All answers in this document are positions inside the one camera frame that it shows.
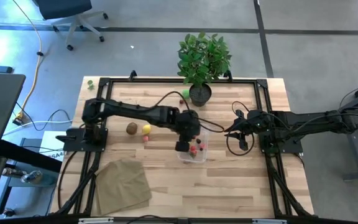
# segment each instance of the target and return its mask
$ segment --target black pot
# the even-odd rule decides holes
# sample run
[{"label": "black pot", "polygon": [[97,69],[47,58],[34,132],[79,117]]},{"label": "black pot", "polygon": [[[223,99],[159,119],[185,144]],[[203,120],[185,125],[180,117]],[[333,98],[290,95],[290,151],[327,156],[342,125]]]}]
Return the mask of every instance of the black pot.
[{"label": "black pot", "polygon": [[195,106],[204,106],[205,103],[211,98],[212,90],[209,85],[203,83],[201,87],[195,87],[194,85],[192,85],[190,87],[189,94],[191,102]]}]

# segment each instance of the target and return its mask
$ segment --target green leaves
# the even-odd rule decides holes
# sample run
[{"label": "green leaves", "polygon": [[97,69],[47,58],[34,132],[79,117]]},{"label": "green leaves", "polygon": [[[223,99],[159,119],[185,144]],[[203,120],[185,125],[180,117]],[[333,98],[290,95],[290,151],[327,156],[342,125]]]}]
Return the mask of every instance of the green leaves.
[{"label": "green leaves", "polygon": [[201,86],[204,82],[219,79],[227,72],[232,55],[229,55],[223,37],[216,40],[217,36],[214,34],[209,37],[204,32],[197,37],[187,34],[185,41],[179,42],[178,75],[185,77],[184,84]]}]

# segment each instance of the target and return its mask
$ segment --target potted plant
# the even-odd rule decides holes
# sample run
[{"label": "potted plant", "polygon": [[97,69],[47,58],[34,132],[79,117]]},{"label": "potted plant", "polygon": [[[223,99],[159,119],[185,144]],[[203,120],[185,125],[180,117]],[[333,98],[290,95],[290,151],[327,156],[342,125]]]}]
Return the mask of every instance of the potted plant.
[{"label": "potted plant", "polygon": [[203,106],[211,98],[212,90],[207,85],[229,70],[230,58],[223,37],[216,38],[200,33],[197,37],[187,34],[179,42],[178,75],[185,77],[183,84],[192,83],[189,94],[195,106]]}]

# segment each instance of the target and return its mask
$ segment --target office chair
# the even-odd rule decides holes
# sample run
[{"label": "office chair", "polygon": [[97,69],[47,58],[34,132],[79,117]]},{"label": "office chair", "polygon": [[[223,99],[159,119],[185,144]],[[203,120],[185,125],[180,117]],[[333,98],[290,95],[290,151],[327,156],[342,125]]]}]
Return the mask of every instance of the office chair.
[{"label": "office chair", "polygon": [[104,11],[92,12],[89,14],[83,14],[83,12],[92,9],[91,0],[37,0],[41,15],[44,19],[60,19],[53,22],[53,30],[58,32],[56,25],[62,25],[71,23],[68,30],[68,36],[66,38],[66,46],[68,50],[73,50],[73,46],[70,45],[70,39],[77,28],[88,28],[95,33],[100,42],[104,42],[104,37],[97,31],[91,24],[89,24],[87,18],[103,15],[104,19],[109,19],[108,15]]}]

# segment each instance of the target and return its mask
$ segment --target clear plastic container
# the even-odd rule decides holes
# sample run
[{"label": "clear plastic container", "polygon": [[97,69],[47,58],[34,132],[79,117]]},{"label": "clear plastic container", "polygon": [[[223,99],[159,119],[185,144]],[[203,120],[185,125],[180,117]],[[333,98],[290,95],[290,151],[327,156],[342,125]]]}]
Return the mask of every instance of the clear plastic container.
[{"label": "clear plastic container", "polygon": [[[208,136],[209,136],[209,131],[207,129],[201,127],[200,135],[197,136],[196,139],[193,139],[192,142],[190,142],[190,147],[196,146],[197,155],[193,158],[190,156],[189,152],[177,152],[178,158],[181,161],[185,161],[185,162],[194,162],[194,163],[205,162],[206,158],[207,158],[207,151],[208,151]],[[197,144],[197,142],[196,142],[197,139],[201,140],[201,144],[204,144],[204,148],[202,151],[200,151],[200,145]]]}]

